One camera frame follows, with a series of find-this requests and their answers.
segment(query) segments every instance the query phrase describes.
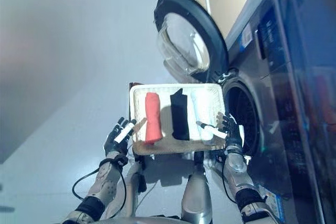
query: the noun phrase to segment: white towel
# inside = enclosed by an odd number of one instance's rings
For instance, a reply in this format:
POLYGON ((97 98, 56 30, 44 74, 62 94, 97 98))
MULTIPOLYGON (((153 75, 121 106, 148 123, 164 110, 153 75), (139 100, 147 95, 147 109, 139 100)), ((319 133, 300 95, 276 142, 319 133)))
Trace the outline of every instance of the white towel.
MULTIPOLYGON (((203 90, 195 90, 191 93, 191 99, 194 104, 196 121, 213 125, 213 119, 209 115, 210 103, 208 95, 203 90)), ((197 127, 201 140, 209 141, 214 137, 211 132, 205 131, 200 126, 197 127)))

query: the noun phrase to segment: sticker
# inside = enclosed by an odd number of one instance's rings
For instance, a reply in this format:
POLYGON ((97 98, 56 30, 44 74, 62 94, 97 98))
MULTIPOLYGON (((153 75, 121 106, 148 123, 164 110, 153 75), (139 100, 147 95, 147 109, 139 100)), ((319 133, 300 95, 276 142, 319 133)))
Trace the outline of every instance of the sticker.
POLYGON ((252 31, 251 31, 251 25, 248 23, 244 30, 241 32, 240 38, 239 38, 239 48, 240 51, 244 51, 244 49, 250 44, 250 42, 253 40, 252 31))
POLYGON ((270 207, 273 214, 278 217, 278 219, 285 223, 285 217, 283 213, 282 203, 280 196, 272 193, 271 191, 267 190, 265 187, 261 185, 258 186, 259 193, 264 198, 267 195, 266 204, 270 207))

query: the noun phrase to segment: red towel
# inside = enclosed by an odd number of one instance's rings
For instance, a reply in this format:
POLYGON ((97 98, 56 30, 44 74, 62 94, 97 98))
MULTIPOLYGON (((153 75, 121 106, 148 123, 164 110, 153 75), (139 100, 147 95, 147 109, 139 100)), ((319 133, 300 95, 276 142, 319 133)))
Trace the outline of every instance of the red towel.
POLYGON ((159 95, 156 93, 147 93, 145 108, 147 116, 145 143, 154 144, 162 138, 159 95))

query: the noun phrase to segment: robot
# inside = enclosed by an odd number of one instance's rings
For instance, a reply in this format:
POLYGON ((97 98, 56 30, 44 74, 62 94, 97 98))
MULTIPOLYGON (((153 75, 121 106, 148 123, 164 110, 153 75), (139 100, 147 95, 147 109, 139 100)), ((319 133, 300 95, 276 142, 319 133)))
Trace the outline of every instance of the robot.
MULTIPOLYGON (((128 140, 133 133, 132 127, 135 123, 135 120, 128 122, 124 121, 124 118, 117 122, 104 144, 106 158, 100 162, 99 168, 95 171, 98 172, 95 183, 91 186, 87 196, 82 199, 82 203, 65 218, 62 224, 212 223, 212 204, 203 167, 203 152, 195 152, 194 154, 194 171, 190 175, 184 191, 181 219, 162 216, 135 216, 138 194, 146 191, 142 175, 142 157, 135 155, 135 163, 131 166, 126 178, 124 179, 122 176, 123 166, 128 163, 128 140), (114 212, 114 214, 109 219, 100 220, 107 207, 109 208, 108 212, 114 212)), ((242 153, 242 138, 235 119, 226 114, 223 116, 222 125, 223 129, 220 130, 227 133, 227 136, 225 148, 218 152, 217 159, 222 162, 224 175, 222 178, 224 177, 229 184, 229 190, 234 197, 243 222, 247 224, 279 224, 265 203, 266 199, 260 196, 247 173, 247 165, 242 153)))

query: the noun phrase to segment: white tray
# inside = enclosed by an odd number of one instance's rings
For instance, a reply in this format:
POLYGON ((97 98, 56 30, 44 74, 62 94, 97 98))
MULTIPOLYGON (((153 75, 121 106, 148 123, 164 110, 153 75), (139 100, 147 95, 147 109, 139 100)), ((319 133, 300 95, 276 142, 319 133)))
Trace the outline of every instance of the white tray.
POLYGON ((153 84, 134 86, 130 90, 130 114, 131 119, 136 119, 137 125, 134 127, 133 149, 138 155, 165 154, 165 153, 184 153, 192 151, 217 150, 224 147, 225 141, 215 137, 204 144, 196 124, 191 93, 196 91, 202 93, 200 99, 207 97, 207 106, 199 111, 209 113, 210 121, 203 122, 216 125, 216 116, 218 112, 225 112, 222 88, 218 84, 153 84), (174 94, 180 88, 183 94, 187 95, 187 113, 190 140, 176 140, 172 136, 173 124, 171 114, 170 95, 174 94), (145 144, 146 136, 146 111, 145 97, 148 92, 155 92, 160 97, 161 107, 161 130, 163 138, 155 144, 145 144))

